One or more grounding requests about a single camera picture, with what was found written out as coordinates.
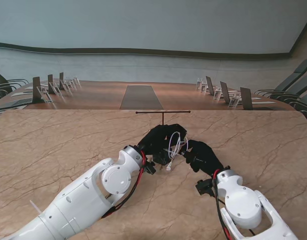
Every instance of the wooden table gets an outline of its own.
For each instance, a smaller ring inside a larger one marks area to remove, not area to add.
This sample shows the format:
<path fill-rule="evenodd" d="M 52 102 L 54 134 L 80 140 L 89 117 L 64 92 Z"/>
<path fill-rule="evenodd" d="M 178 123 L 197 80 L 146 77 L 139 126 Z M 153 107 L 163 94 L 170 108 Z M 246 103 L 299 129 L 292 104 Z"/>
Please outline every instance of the wooden table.
<path fill-rule="evenodd" d="M 128 85 L 151 85 L 164 110 L 227 110 L 228 105 L 224 100 L 215 101 L 213 96 L 200 93 L 195 84 L 188 83 L 161 83 L 161 82 L 108 82 L 108 81 L 80 81 L 81 88 L 73 90 L 72 95 L 62 91 L 63 97 L 51 95 L 54 104 L 32 104 L 26 109 L 111 109 L 121 107 Z M 0 99 L 0 105 L 14 100 L 24 99 L 30 95 L 11 96 L 14 93 L 28 91 L 27 84 Z M 252 95 L 261 99 L 259 102 L 276 102 L 276 104 L 260 104 L 257 107 L 269 107 L 273 110 L 294 110 L 290 105 L 267 97 Z"/>
<path fill-rule="evenodd" d="M 0 239 L 38 215 L 29 200 L 43 211 L 66 185 L 100 160 L 117 158 L 161 120 L 159 113 L 133 110 L 3 113 Z M 300 112 L 193 110 L 166 114 L 165 122 L 182 125 L 188 139 L 211 146 L 224 166 L 265 194 L 296 236 L 307 240 L 307 120 Z M 157 165 L 154 175 L 144 173 L 123 208 L 70 240 L 225 240 L 215 199 L 195 188 L 208 176 L 193 172 L 182 156 L 171 168 Z"/>

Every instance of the robotic hand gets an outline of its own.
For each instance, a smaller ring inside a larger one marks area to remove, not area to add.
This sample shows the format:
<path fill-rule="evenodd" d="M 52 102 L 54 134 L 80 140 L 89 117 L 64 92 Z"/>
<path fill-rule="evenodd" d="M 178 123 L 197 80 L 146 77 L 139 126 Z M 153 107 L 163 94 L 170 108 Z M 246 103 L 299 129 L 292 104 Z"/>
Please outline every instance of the robotic hand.
<path fill-rule="evenodd" d="M 220 223 L 227 239 L 231 239 L 228 229 L 236 240 L 298 239 L 269 200 L 260 191 L 243 186 L 243 177 L 229 166 L 224 168 L 211 147 L 201 141 L 189 140 L 189 149 L 191 151 L 186 151 L 184 147 L 180 150 L 187 164 L 190 164 L 194 172 L 202 170 L 212 177 L 200 180 L 196 188 L 201 195 L 207 193 L 216 198 Z M 225 199 L 225 207 L 222 209 L 219 209 L 219 197 Z M 262 211 L 271 221 L 271 227 L 253 237 L 244 237 L 236 225 L 243 229 L 256 228 L 261 223 Z"/>
<path fill-rule="evenodd" d="M 179 133 L 182 141 L 187 133 L 179 124 L 158 125 L 137 146 L 129 145 L 120 150 L 117 162 L 111 158 L 101 160 L 66 186 L 43 212 L 33 204 L 40 214 L 3 240 L 69 239 L 98 219 L 117 211 L 135 191 L 144 170 L 155 173 L 153 164 L 146 161 L 146 155 L 153 155 L 157 163 L 170 162 L 164 149 L 176 144 L 171 140 L 174 132 Z M 136 183 L 130 193 L 117 204 L 130 189 L 131 174 L 134 171 L 139 171 Z M 98 187 L 97 179 L 109 194 Z"/>

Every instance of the chair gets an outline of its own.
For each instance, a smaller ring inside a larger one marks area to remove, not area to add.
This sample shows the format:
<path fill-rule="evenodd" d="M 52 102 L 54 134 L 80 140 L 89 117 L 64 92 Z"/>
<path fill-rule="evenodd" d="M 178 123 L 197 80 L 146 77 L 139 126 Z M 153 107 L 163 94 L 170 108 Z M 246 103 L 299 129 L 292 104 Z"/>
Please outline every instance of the chair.
<path fill-rule="evenodd" d="M 271 99 L 282 101 L 285 97 L 299 97 L 305 91 L 307 91 L 307 76 L 297 81 L 287 91 L 270 91 L 266 92 L 264 96 L 269 95 Z"/>
<path fill-rule="evenodd" d="M 22 85 L 20 83 L 24 83 L 24 85 L 26 85 L 29 82 L 26 79 L 10 79 L 10 80 L 6 80 L 0 74 L 0 89 L 3 89 L 5 91 L 7 91 L 8 93 L 11 93 L 13 90 L 17 89 L 14 85 L 22 87 Z"/>
<path fill-rule="evenodd" d="M 275 89 L 260 89 L 254 92 L 254 94 L 267 93 L 267 92 L 280 92 L 286 91 L 293 83 L 295 83 L 302 75 L 307 72 L 307 59 L 303 60 L 300 65 L 289 75 L 282 83 L 280 83 Z"/>
<path fill-rule="evenodd" d="M 307 94 L 298 98 L 286 98 L 285 103 L 288 103 L 298 112 L 301 112 L 307 118 Z"/>

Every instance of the white wall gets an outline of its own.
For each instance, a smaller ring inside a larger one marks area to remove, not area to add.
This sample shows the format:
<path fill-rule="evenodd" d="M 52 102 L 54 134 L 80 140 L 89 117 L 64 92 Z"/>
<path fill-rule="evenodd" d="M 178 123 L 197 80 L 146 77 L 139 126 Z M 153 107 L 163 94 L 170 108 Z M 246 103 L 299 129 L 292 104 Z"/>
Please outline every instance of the white wall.
<path fill-rule="evenodd" d="M 89 81 L 196 83 L 210 76 L 215 85 L 230 88 L 275 88 L 307 59 L 307 32 L 292 58 L 276 60 L 219 60 L 131 54 L 46 54 L 0 48 L 0 73 L 7 79 L 32 81 L 47 75 L 78 76 Z"/>
<path fill-rule="evenodd" d="M 0 43 L 287 53 L 307 0 L 0 0 Z"/>

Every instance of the marble table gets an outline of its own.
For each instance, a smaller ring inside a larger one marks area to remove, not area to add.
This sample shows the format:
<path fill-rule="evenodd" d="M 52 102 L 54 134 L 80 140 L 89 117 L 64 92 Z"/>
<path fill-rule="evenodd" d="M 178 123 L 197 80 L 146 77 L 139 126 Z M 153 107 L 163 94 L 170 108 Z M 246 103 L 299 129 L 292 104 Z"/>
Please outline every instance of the marble table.
<path fill-rule="evenodd" d="M 188 138 L 260 190 L 300 240 L 307 240 L 307 121 L 296 111 L 195 110 L 165 114 Z M 161 123 L 131 110 L 9 110 L 0 117 L 0 239 L 44 210 L 57 193 L 107 157 L 118 157 Z M 172 171 L 144 174 L 118 212 L 72 240 L 224 240 L 215 199 L 200 196 L 206 179 L 181 156 Z"/>

